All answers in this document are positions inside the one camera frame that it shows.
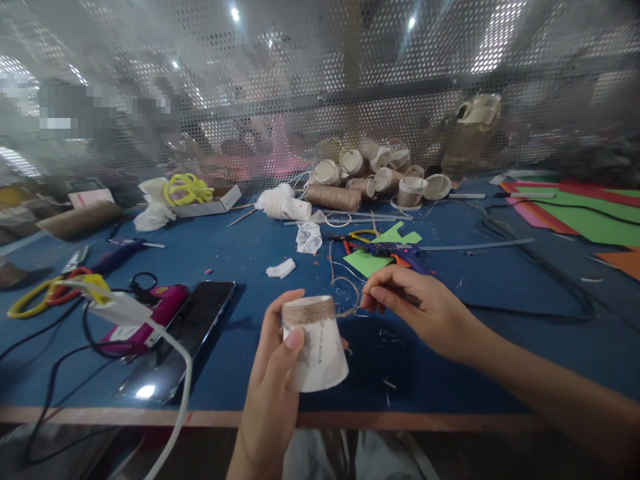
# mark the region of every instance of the blue table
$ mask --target blue table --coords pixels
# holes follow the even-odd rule
[[[484,192],[496,187],[486,179],[463,184],[459,191]],[[483,205],[504,200],[488,197]],[[388,205],[372,203],[376,211],[390,213]],[[424,215],[427,207],[414,215]],[[307,295],[329,293],[340,309],[350,308],[355,293],[348,284],[330,286],[326,260],[328,244],[317,256],[295,252],[296,227],[255,213],[228,227],[246,210],[178,220],[161,231],[144,234],[166,249],[138,253],[108,278],[112,287],[125,287],[139,271],[154,272],[162,284],[184,283],[193,288],[198,281],[235,281],[239,288],[233,309],[223,318],[215,346],[193,388],[188,425],[237,425],[243,407],[249,372],[258,343],[263,312],[284,290],[304,287]],[[602,283],[584,286],[606,301],[619,315],[640,325],[638,282],[623,273],[588,260],[594,253],[615,247],[594,245],[582,238],[569,241],[550,231],[526,224],[512,209],[496,216],[508,221],[522,237],[533,237],[532,248],[574,279],[604,277]],[[480,214],[462,203],[443,202],[420,221],[405,222],[401,231],[418,232],[423,245],[460,245],[494,241],[477,226]],[[358,224],[357,228],[370,228]],[[393,223],[379,223],[385,230]],[[351,231],[347,227],[340,231]],[[323,226],[323,231],[334,231]],[[103,231],[77,243],[41,238],[8,255],[19,267],[44,278],[56,274],[71,254],[90,244],[87,264],[98,261],[114,247],[105,242]],[[136,236],[133,224],[125,224],[119,237]],[[334,245],[340,260],[342,245]],[[292,257],[296,269],[285,279],[268,278],[266,268]],[[534,266],[514,248],[492,249],[468,257],[459,251],[422,253],[434,275],[468,303],[528,309],[550,313],[579,314],[576,300],[556,281]],[[213,273],[205,275],[207,269]],[[337,273],[351,274],[336,266]],[[0,309],[6,311],[27,289],[3,291]],[[64,307],[49,309],[27,320],[0,321],[0,351],[24,336],[50,324]],[[640,335],[612,313],[600,308],[596,318],[584,325],[552,325],[540,319],[477,312],[490,328],[514,343],[564,365],[598,383],[640,400]],[[109,330],[103,320],[92,317],[95,336]],[[390,343],[380,335],[386,330],[401,340]],[[393,314],[351,317],[340,321],[342,336],[353,356],[348,356],[347,379],[328,391],[303,394],[300,424],[334,427],[376,427],[448,430],[532,430],[543,427],[533,413],[498,385],[479,373],[445,360],[424,346]],[[53,362],[86,341],[79,310],[55,332],[48,332],[12,352],[0,364],[0,421],[32,421],[45,398]],[[91,351],[70,358],[59,373],[54,404],[63,410],[54,421],[171,425],[176,406],[155,405],[120,399],[113,392],[132,372],[134,365],[105,363]],[[397,386],[390,390],[382,379]]]

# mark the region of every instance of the right hand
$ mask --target right hand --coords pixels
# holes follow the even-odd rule
[[[360,307],[370,313],[389,308],[436,353],[469,363],[483,340],[495,335],[442,282],[389,265],[370,276]]]

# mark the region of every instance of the yellow scissors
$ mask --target yellow scissors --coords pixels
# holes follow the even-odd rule
[[[60,275],[42,282],[36,288],[20,298],[11,306],[11,308],[7,312],[7,316],[14,319],[25,319],[34,317],[44,312],[44,310],[46,310],[50,306],[61,305],[62,303],[75,298],[79,294],[79,292],[70,292],[66,295],[61,295],[62,292],[57,291],[59,290],[59,285],[56,284],[56,282],[67,277],[75,277],[78,274],[91,273],[91,270],[82,267],[82,263],[87,257],[88,251],[88,245],[76,251],[64,266]],[[23,309],[42,292],[45,292],[42,300],[40,300],[40,302],[38,302],[38,304],[36,304],[32,308],[23,311]]]

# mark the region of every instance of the charging cable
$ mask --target charging cable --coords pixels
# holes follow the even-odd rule
[[[178,410],[178,416],[175,420],[175,426],[173,427],[173,431],[171,432],[171,436],[165,445],[165,448],[160,453],[158,460],[156,460],[155,464],[152,466],[149,473],[144,478],[144,480],[153,480],[155,476],[160,472],[160,469],[164,465],[167,460],[171,450],[178,440],[178,436],[180,435],[180,430],[182,430],[182,426],[185,423],[187,418],[187,406],[189,404],[189,392],[191,390],[191,378],[193,374],[193,360],[189,352],[180,344],[178,340],[176,340],[173,336],[171,336],[164,327],[158,325],[156,322],[151,320],[151,310],[148,310],[148,314],[146,316],[139,316],[140,312],[142,312],[141,308],[146,308],[144,305],[140,304],[137,300],[131,298],[130,296],[121,293],[120,295],[115,295],[114,292],[110,292],[98,285],[88,284],[80,281],[72,281],[65,280],[57,282],[59,285],[67,285],[69,287],[77,288],[84,291],[89,296],[93,296],[94,293],[98,293],[104,297],[107,297],[111,300],[110,303],[106,305],[101,305],[100,310],[91,309],[90,311],[106,318],[107,320],[113,321],[114,316],[116,314],[119,316],[119,319],[122,320],[124,324],[130,325],[140,325],[147,324],[150,326],[158,335],[164,338],[170,346],[172,346],[185,360],[186,370],[185,370],[185,385],[182,392],[182,400],[180,401],[180,409]],[[103,313],[107,313],[111,310],[111,313],[108,315],[102,315]]]

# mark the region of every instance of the orange paper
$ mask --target orange paper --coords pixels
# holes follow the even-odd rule
[[[630,252],[596,253],[605,262],[619,268],[628,276],[640,281],[640,249]]]

